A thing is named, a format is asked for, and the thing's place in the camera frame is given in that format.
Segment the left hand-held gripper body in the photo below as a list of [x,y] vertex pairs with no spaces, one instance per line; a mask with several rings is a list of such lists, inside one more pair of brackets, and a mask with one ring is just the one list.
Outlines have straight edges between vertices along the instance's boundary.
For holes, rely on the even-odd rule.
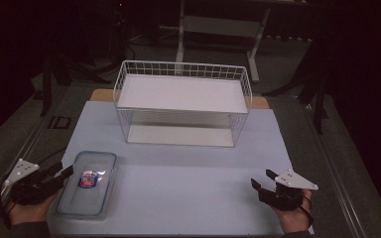
[[64,185],[52,183],[57,174],[48,176],[46,171],[38,164],[19,159],[4,179],[4,185],[10,187],[11,200],[20,205],[35,205],[59,191]]

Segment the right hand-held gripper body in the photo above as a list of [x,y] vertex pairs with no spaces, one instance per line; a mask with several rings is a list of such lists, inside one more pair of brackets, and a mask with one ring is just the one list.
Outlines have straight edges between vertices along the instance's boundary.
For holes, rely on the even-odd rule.
[[303,189],[318,190],[318,185],[310,180],[295,173],[293,170],[287,170],[283,174],[272,179],[276,188],[274,191],[265,189],[267,195],[258,198],[274,208],[283,211],[291,211],[302,205],[304,199]]

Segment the clear plastic container blue rim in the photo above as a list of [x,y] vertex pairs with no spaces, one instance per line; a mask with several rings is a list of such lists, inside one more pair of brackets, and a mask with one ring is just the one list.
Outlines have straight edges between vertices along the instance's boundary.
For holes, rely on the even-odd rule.
[[[57,215],[78,220],[103,219],[116,180],[117,164],[117,156],[113,153],[78,153],[73,163],[73,174],[65,184],[56,207]],[[99,186],[80,188],[77,183],[83,171],[106,171],[106,175]]]

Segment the person's left hand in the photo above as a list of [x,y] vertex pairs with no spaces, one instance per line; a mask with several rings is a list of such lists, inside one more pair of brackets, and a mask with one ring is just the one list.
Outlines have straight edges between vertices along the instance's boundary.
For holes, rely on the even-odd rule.
[[35,205],[20,205],[14,202],[10,203],[9,218],[12,225],[31,222],[43,222],[47,220],[48,211],[57,193],[49,196],[45,201]]

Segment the person's right hand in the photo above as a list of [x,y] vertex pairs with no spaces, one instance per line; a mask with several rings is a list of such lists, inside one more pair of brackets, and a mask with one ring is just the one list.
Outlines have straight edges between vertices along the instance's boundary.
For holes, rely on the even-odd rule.
[[304,200],[301,207],[292,211],[283,211],[277,208],[273,208],[273,210],[278,216],[285,234],[289,232],[306,231],[311,227],[311,203],[308,200]]

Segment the small colourful packet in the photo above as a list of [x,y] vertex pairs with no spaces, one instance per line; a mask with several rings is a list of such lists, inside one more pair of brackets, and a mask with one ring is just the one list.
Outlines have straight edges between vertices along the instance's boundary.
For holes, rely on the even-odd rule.
[[99,186],[106,175],[106,171],[83,171],[78,180],[80,188],[95,188]]

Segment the black floor plate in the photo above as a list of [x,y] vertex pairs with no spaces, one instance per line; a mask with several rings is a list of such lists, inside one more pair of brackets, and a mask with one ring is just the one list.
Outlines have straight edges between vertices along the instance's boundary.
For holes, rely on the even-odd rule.
[[53,116],[48,125],[48,129],[68,129],[71,123],[69,117]]

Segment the light blue table mat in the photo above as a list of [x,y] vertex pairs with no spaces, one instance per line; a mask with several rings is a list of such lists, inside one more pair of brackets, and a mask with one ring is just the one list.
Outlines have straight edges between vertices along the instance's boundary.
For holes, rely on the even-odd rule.
[[265,172],[291,168],[275,114],[251,110],[233,148],[129,144],[110,102],[88,101],[63,156],[111,152],[119,169],[101,221],[51,214],[55,235],[262,236],[279,235],[280,222],[251,182],[268,189]]

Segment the black metal stand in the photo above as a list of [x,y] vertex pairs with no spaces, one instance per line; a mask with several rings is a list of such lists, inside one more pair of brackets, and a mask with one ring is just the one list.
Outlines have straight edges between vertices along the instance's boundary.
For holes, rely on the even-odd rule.
[[269,92],[265,96],[277,96],[292,88],[303,86],[302,91],[297,96],[301,104],[308,105],[313,99],[314,104],[314,126],[321,135],[321,118],[323,115],[323,104],[325,96],[325,86],[328,79],[328,66],[332,58],[332,49],[329,40],[317,35],[311,42],[301,62],[299,63],[291,81]]
[[43,62],[43,84],[41,90],[43,106],[41,115],[45,116],[52,106],[52,76],[55,77],[59,84],[70,85],[71,77],[69,72],[73,70],[93,82],[109,83],[109,80],[103,79],[99,74],[115,68],[115,62],[103,67],[87,68],[55,48],[46,50]]

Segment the white metal desk frame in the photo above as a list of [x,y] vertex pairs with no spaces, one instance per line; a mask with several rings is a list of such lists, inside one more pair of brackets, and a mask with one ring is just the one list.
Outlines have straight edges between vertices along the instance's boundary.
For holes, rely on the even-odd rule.
[[229,20],[220,18],[199,17],[185,14],[186,1],[181,0],[180,21],[179,21],[179,43],[176,55],[176,62],[184,60],[185,32],[214,34],[232,37],[245,37],[254,40],[253,47],[247,52],[247,61],[251,79],[254,83],[260,82],[258,67],[255,57],[262,40],[271,8],[267,7],[262,15],[260,22],[249,22],[240,20]]

